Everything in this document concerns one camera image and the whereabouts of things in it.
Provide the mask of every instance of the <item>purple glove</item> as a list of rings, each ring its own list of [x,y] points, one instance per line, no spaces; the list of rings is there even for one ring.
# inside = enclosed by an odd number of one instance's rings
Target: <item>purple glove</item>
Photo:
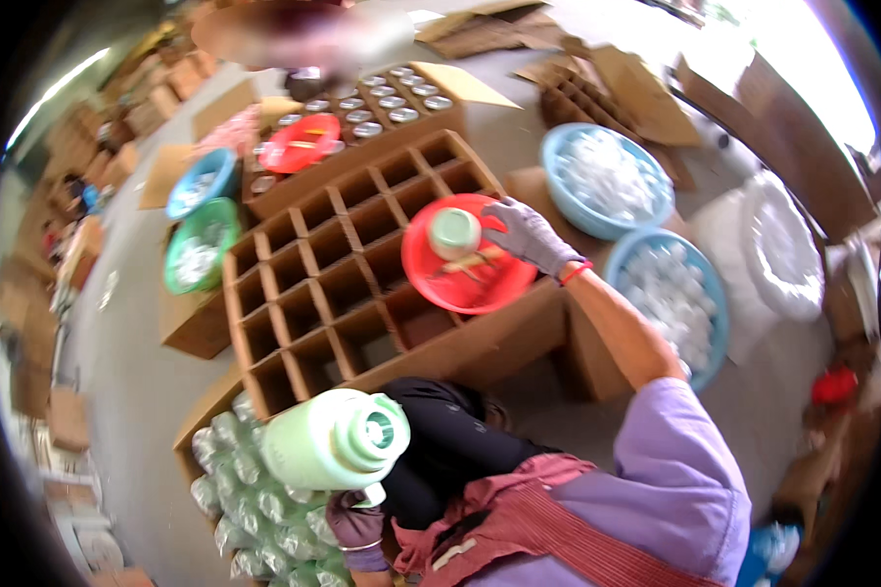
[[[508,231],[484,228],[484,239],[555,279],[568,261],[585,261],[555,234],[541,214],[507,195],[484,207],[480,215],[500,219]]]
[[[326,505],[326,521],[339,541],[347,568],[366,573],[387,571],[388,563],[378,546],[385,515],[378,506],[353,507],[364,499],[362,491],[333,493]]]

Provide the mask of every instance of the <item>red string bracelet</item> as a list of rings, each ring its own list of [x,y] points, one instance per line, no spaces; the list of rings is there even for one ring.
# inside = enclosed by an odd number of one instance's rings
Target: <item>red string bracelet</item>
[[[572,277],[574,277],[578,273],[581,273],[584,270],[590,269],[593,266],[594,266],[594,263],[591,263],[590,261],[585,260],[584,263],[582,263],[579,267],[577,267],[574,271],[572,271],[571,274],[569,274],[567,277],[565,277],[563,280],[561,280],[561,285],[564,286],[564,284],[571,281]]]

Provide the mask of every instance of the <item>mint green thermos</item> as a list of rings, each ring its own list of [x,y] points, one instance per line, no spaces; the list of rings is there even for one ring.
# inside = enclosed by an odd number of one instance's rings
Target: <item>mint green thermos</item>
[[[408,448],[411,427],[384,393],[331,389],[281,412],[261,442],[270,473],[291,487],[362,489],[372,507],[385,500],[379,481]]]

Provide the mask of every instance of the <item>blue object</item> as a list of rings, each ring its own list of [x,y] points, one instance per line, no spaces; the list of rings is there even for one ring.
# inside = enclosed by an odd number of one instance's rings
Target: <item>blue object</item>
[[[715,302],[718,308],[714,316],[711,317],[711,355],[708,357],[708,369],[698,373],[692,373],[692,380],[689,382],[695,393],[699,393],[705,389],[705,386],[714,379],[721,365],[724,363],[724,356],[728,350],[728,304],[724,297],[724,288],[721,286],[721,279],[718,272],[712,267],[708,259],[701,251],[696,249],[694,245],[680,237],[674,232],[663,230],[662,228],[643,228],[641,230],[631,232],[615,245],[611,250],[610,256],[607,258],[607,264],[604,265],[603,277],[611,287],[620,290],[621,273],[629,264],[630,259],[644,244],[652,249],[661,249],[667,247],[674,242],[681,242],[686,249],[686,264],[694,265],[702,270],[702,278],[705,293]]]
[[[567,145],[578,139],[581,135],[589,135],[594,130],[607,132],[615,135],[620,140],[621,147],[638,160],[648,162],[655,170],[658,182],[649,186],[650,192],[655,196],[653,201],[653,216],[648,221],[625,222],[600,214],[593,208],[584,204],[568,190],[567,186],[558,175],[558,158],[564,154]],[[545,175],[549,182],[549,191],[552,201],[564,217],[577,228],[583,230],[592,237],[604,241],[618,241],[627,232],[638,228],[659,226],[672,214],[672,182],[666,176],[658,161],[647,153],[642,147],[630,141],[627,137],[606,129],[596,124],[586,122],[571,122],[551,129],[542,141],[539,152]]]
[[[89,214],[98,214],[97,209],[97,188],[93,185],[86,185],[82,190],[82,202],[88,206]]]
[[[237,157],[230,149],[217,148],[200,158],[186,174],[176,182],[173,191],[170,192],[170,198],[166,202],[166,215],[170,220],[179,220],[193,213],[201,205],[217,197],[229,197],[234,199],[235,188],[238,186],[238,173],[235,169]],[[216,174],[215,180],[209,187],[209,191],[203,196],[203,199],[196,205],[186,207],[179,199],[180,194],[185,194],[192,190],[192,186],[196,179],[203,173]]]
[[[799,545],[802,536],[801,526],[784,526],[773,523],[763,528],[755,528],[747,542],[747,554],[738,571],[735,587],[753,587],[763,578],[776,585],[787,569],[788,562],[793,560],[796,552],[787,552],[787,548],[795,543]],[[770,570],[770,566],[782,566],[782,570]]]

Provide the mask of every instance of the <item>silver bangle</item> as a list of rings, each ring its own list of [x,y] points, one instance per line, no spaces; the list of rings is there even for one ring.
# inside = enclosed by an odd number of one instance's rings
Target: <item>silver bangle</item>
[[[371,548],[372,546],[378,546],[381,544],[381,538],[373,542],[372,544],[367,544],[365,546],[340,546],[339,549],[342,552],[355,552],[356,550],[364,550],[365,548]]]

